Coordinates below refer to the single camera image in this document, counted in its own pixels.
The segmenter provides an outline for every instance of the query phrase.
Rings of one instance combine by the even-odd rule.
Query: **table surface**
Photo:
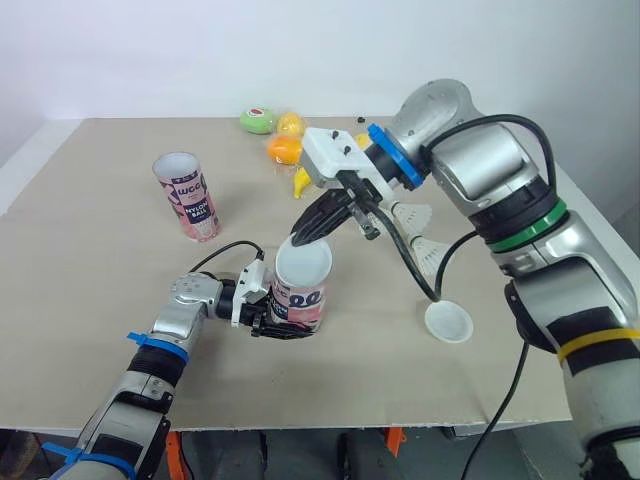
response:
[[[311,123],[364,130],[352,118]],[[135,352],[126,334],[151,327],[177,277],[238,239],[260,243],[273,261],[319,191],[294,200],[293,173],[267,159],[266,140],[231,119],[82,123],[0,218],[0,426],[80,428]],[[151,173],[170,151],[192,152],[202,163],[222,224],[210,242],[183,236]],[[638,289],[637,257],[562,171],[559,190]],[[470,230],[431,180],[399,197],[433,207],[434,240],[452,243]],[[334,267],[318,334],[255,339],[208,321],[177,388],[175,428],[448,425],[493,415],[521,340],[503,299],[506,279],[482,241],[461,249],[445,278],[444,296],[475,324],[458,345],[427,333],[428,301],[388,236],[368,242],[349,222],[329,242]],[[252,255],[236,248],[209,269],[237,272]],[[555,357],[531,351],[503,419],[567,418]]]

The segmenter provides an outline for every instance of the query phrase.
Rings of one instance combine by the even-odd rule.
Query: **badminton shuttlecock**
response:
[[[418,267],[427,276],[435,276],[438,272],[438,266],[449,247],[450,245],[446,243],[434,242],[424,238],[422,235],[411,240],[411,249],[418,261]]]
[[[391,207],[391,213],[408,239],[421,235],[431,220],[431,207],[426,203],[397,202]]]

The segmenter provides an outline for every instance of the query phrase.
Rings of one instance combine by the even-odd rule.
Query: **toy orange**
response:
[[[295,165],[302,153],[302,141],[293,135],[273,135],[267,143],[267,153],[278,163]]]

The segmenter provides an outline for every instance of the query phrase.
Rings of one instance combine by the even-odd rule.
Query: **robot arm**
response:
[[[254,336],[293,339],[309,336],[302,327],[270,321],[268,288],[261,258],[243,269],[238,281],[189,273],[171,287],[168,303],[146,334],[130,333],[138,345],[106,401],[82,430],[76,447],[43,448],[66,457],[52,479],[123,480],[152,478],[171,426],[165,416],[175,387],[205,319],[230,319],[251,327]]]
[[[514,116],[494,116],[485,124],[482,118],[463,84],[437,80],[416,90],[384,131],[370,127],[374,144],[366,152],[354,148],[347,132],[308,129],[301,163],[316,185],[332,189],[296,222],[293,243],[327,235],[351,216],[367,238],[375,238],[367,204],[388,204],[391,188],[413,190],[431,173],[512,278],[505,296],[520,335],[558,356],[590,458],[600,465],[606,459],[611,468],[623,465],[629,478],[640,478],[640,332],[633,288],[580,216],[558,198],[553,175],[551,185],[545,183],[526,150],[498,123]],[[529,127],[544,136],[537,125]]]

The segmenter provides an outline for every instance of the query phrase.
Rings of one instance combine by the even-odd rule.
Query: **black wire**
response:
[[[476,236],[478,236],[478,232],[473,231],[467,233],[463,237],[460,237],[455,241],[453,245],[449,247],[449,250],[447,250],[447,253],[444,254],[444,257],[442,257],[440,265],[438,265],[438,272],[436,273],[435,286],[433,287],[433,290],[438,298],[442,297],[442,279],[444,277],[444,270],[445,268],[447,268],[447,263],[449,263],[449,260],[451,260],[451,257],[456,252],[456,250],[458,250],[458,248],[460,248],[462,245],[464,245],[465,242],[471,240]]]
[[[467,459],[467,463],[464,466],[464,470],[462,472],[462,476],[460,477],[460,480],[465,480],[467,478],[467,474],[469,473],[469,468],[471,467],[471,464],[473,463],[473,459],[478,453],[478,450],[480,450],[480,447],[482,446],[484,441],[487,439],[487,436],[495,428],[496,424],[500,420],[500,417],[502,416],[505,409],[507,408],[507,405],[509,405],[509,402],[513,398],[513,394],[516,392],[516,388],[518,387],[518,382],[520,381],[520,377],[522,376],[522,369],[524,368],[524,363],[525,363],[525,360],[527,359],[528,352],[529,352],[529,344],[527,342],[523,342],[522,350],[520,351],[520,359],[518,360],[518,366],[516,367],[516,373],[513,375],[513,380],[511,381],[511,387],[509,387],[509,391],[507,392],[507,395],[504,397],[504,400],[502,400],[502,403],[498,407],[498,411],[491,419],[491,422],[489,422],[489,425],[487,426],[486,430],[482,433],[482,436],[478,440],[478,443],[476,443],[475,447],[473,447],[473,450],[471,451],[471,454]]]
[[[236,247],[238,245],[250,245],[253,248],[256,249],[257,253],[256,253],[256,258],[259,258],[260,260],[264,259],[264,250],[262,248],[260,248],[259,245],[249,241],[249,240],[238,240],[237,242],[231,242],[229,245],[225,245],[222,248],[219,248],[218,250],[216,250],[215,252],[213,252],[211,255],[206,256],[205,258],[203,258],[200,262],[198,262],[191,270],[189,270],[189,272],[195,272],[196,270],[198,270],[202,265],[204,265],[205,263],[207,263],[209,260],[211,260],[214,257],[217,257],[218,255],[220,255],[222,252],[226,252],[227,250],[229,250],[230,248]]]
[[[196,480],[196,476],[193,474],[193,470],[191,469],[191,465],[189,465],[189,461],[187,460],[187,455],[184,453],[184,446],[182,445],[182,432],[178,434],[178,440],[180,441],[180,455],[182,455],[182,461],[187,466],[189,470],[189,476],[191,480]]]
[[[456,125],[455,127],[447,130],[444,133],[441,133],[436,138],[431,140],[429,144],[425,147],[425,155],[427,160],[431,161],[431,154],[433,149],[441,142],[445,141],[447,138],[452,137],[464,130],[469,130],[470,128],[479,127],[480,125],[487,125],[490,123],[515,123],[516,125],[520,125],[521,127],[526,128],[531,133],[533,133],[540,143],[540,147],[542,148],[542,154],[544,156],[544,162],[547,167],[547,183],[551,187],[551,189],[556,192],[556,167],[553,159],[553,150],[551,149],[551,143],[547,138],[547,134],[544,133],[542,127],[535,123],[533,120],[530,120],[526,117],[522,117],[520,115],[510,115],[510,114],[500,114],[500,115],[488,115],[486,117],[475,118],[473,120],[469,120],[468,122],[461,123],[460,125]]]
[[[38,444],[38,447],[40,448],[40,453],[42,453],[42,457],[44,458],[44,463],[47,464],[47,469],[49,470],[49,476],[53,476],[53,474],[55,473],[55,470],[53,469],[51,460],[49,460],[49,455],[47,455],[47,451],[44,448],[42,448],[42,442],[40,441],[40,437],[38,437],[38,435],[33,432],[31,432],[31,435],[33,435],[33,438],[35,439],[36,443]]]
[[[389,219],[389,217],[387,217],[387,215],[382,210],[380,210],[380,208],[378,208],[378,206],[374,202],[365,201],[363,203],[366,208],[371,213],[373,213],[378,220],[380,220],[380,223],[382,223],[382,225],[384,225],[384,228],[386,228],[389,232],[393,243],[395,243],[396,248],[398,249],[398,253],[402,257],[402,261],[409,269],[411,276],[416,281],[418,286],[432,302],[439,301],[440,297],[436,295],[436,293],[429,286],[429,283],[427,283],[427,280],[422,276],[422,273],[420,273],[420,269],[416,265],[416,262],[413,260],[411,252],[409,252],[407,245],[404,243],[404,240],[402,240],[402,235],[400,235],[400,232],[398,232],[398,229],[393,224],[391,219]]]

